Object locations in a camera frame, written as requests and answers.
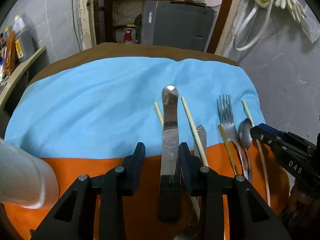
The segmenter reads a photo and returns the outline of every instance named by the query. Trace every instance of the black device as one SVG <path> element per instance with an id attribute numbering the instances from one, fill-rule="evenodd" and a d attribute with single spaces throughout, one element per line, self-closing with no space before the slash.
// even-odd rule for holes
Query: black device
<path id="1" fill-rule="evenodd" d="M 32 234 L 32 240 L 92 240 L 97 195 L 101 195 L 99 239 L 124 240 L 122 196 L 133 196 L 138 187 L 145 146 L 138 143 L 133 155 L 124 158 L 104 175 L 81 174 Z"/>
<path id="2" fill-rule="evenodd" d="M 271 147 L 276 162 L 296 178 L 297 190 L 311 203 L 297 201 L 296 209 L 283 215 L 283 224 L 292 240 L 319 239 L 320 223 L 320 133 L 317 145 L 291 133 L 259 124 L 250 130 L 253 139 Z"/>
<path id="3" fill-rule="evenodd" d="M 264 123 L 250 130 L 253 139 L 271 147 L 276 162 L 294 176 L 302 190 L 310 195 L 320 193 L 320 159 L 317 146 L 300 136 L 279 131 Z"/>
<path id="4" fill-rule="evenodd" d="M 291 240 L 288 232 L 253 186 L 242 176 L 219 175 L 179 146 L 180 167 L 191 196 L 201 196 L 198 240 L 224 239 L 222 196 L 227 195 L 230 240 Z M 137 189 L 145 156 L 143 143 L 105 175 L 80 175 L 50 210 L 31 240 L 92 240 L 96 196 L 101 194 L 100 240 L 125 240 L 122 196 Z"/>

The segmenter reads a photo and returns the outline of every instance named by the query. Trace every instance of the silver spoon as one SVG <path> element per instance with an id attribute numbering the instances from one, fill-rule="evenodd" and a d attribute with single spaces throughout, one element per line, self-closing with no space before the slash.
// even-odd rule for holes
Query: silver spoon
<path id="1" fill-rule="evenodd" d="M 252 168 L 251 168 L 251 160 L 250 155 L 248 153 L 248 149 L 251 146 L 252 143 L 252 137 L 250 134 L 250 129 L 252 128 L 252 124 L 249 118 L 244 119 L 244 121 L 241 122 L 239 127 L 239 139 L 240 144 L 245 152 L 245 155 L 247 156 L 248 160 L 248 170 L 249 170 L 249 182 L 252 183 Z"/>
<path id="2" fill-rule="evenodd" d="M 172 240 L 196 240 L 198 233 L 198 218 L 196 212 L 192 209 L 192 213 L 189 220 L 189 225 L 183 230 L 179 231 Z"/>

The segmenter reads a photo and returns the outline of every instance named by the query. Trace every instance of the white pipe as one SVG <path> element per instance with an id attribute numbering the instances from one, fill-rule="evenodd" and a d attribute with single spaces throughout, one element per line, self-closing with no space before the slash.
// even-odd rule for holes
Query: white pipe
<path id="1" fill-rule="evenodd" d="M 267 9 L 267 14 L 266 14 L 266 18 L 264 20 L 264 23 L 262 25 L 262 28 L 260 29 L 259 33 L 257 34 L 257 36 L 255 36 L 255 38 L 247 45 L 245 45 L 244 47 L 238 48 L 237 47 L 237 43 L 240 37 L 240 34 L 242 33 L 242 31 L 244 30 L 244 28 L 246 27 L 246 25 L 248 24 L 248 22 L 252 19 L 252 17 L 257 13 L 258 11 L 258 4 L 255 3 L 253 9 L 251 10 L 250 14 L 247 16 L 247 18 L 243 21 L 243 23 L 241 24 L 239 30 L 236 33 L 236 36 L 233 40 L 233 48 L 236 51 L 244 51 L 246 49 L 249 49 L 250 47 L 252 47 L 257 41 L 258 39 L 261 37 L 262 33 L 264 32 L 265 28 L 267 27 L 268 24 L 268 20 L 270 18 L 270 13 L 271 13 L 271 8 L 272 8 L 272 4 L 273 4 L 273 0 L 270 1 L 269 5 L 268 5 L 268 9 Z"/>

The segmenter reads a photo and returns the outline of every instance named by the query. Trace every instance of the orange cloth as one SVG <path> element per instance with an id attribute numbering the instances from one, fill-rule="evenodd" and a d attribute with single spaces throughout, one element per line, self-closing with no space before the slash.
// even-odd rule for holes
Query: orange cloth
<path id="1" fill-rule="evenodd" d="M 230 142 L 233 155 L 236 160 L 238 170 L 241 171 L 241 165 L 237 157 L 236 149 Z M 275 162 L 273 153 L 269 147 L 263 147 L 266 158 L 270 194 L 271 208 L 276 214 L 284 209 L 289 196 L 289 180 L 285 171 Z M 262 163 L 258 148 L 254 144 L 250 150 L 253 172 L 253 186 L 266 199 L 265 183 L 262 171 Z M 228 153 L 224 144 L 218 144 L 207 148 L 207 159 L 210 168 L 217 173 L 229 177 L 234 177 L 230 165 Z M 122 159 L 63 159 L 63 158 L 45 158 L 47 163 L 54 169 L 60 186 L 60 195 L 62 195 L 73 181 L 82 173 L 90 177 L 105 174 L 110 169 L 121 164 Z M 126 235 L 128 240 L 154 239 L 171 240 L 174 235 L 188 225 L 192 210 L 192 203 L 188 193 L 184 190 L 181 200 L 181 217 L 177 223 L 162 223 L 157 219 L 157 201 L 160 179 L 160 156 L 146 158 L 143 164 L 141 178 L 133 197 L 124 197 L 124 220 Z M 5 205 L 8 217 L 24 239 L 30 239 L 30 229 L 36 229 L 46 214 L 48 209 L 25 209 L 11 204 Z M 229 223 L 227 203 L 225 208 L 225 233 L 229 239 Z M 98 221 L 95 219 L 94 239 L 98 240 Z"/>

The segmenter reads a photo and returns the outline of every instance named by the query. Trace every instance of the label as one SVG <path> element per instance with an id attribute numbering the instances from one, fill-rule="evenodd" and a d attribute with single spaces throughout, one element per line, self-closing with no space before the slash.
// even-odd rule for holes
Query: label
<path id="1" fill-rule="evenodd" d="M 149 11 L 149 20 L 148 20 L 149 23 L 152 23 L 152 11 Z"/>
<path id="2" fill-rule="evenodd" d="M 16 50 L 17 50 L 18 58 L 22 58 L 23 53 L 22 53 L 19 39 L 16 40 Z"/>
<path id="3" fill-rule="evenodd" d="M 295 171 L 297 171 L 299 174 L 301 173 L 302 171 L 302 168 L 298 167 L 297 164 L 296 165 L 293 165 L 293 161 L 290 161 L 289 162 L 289 167 L 292 167 Z"/>

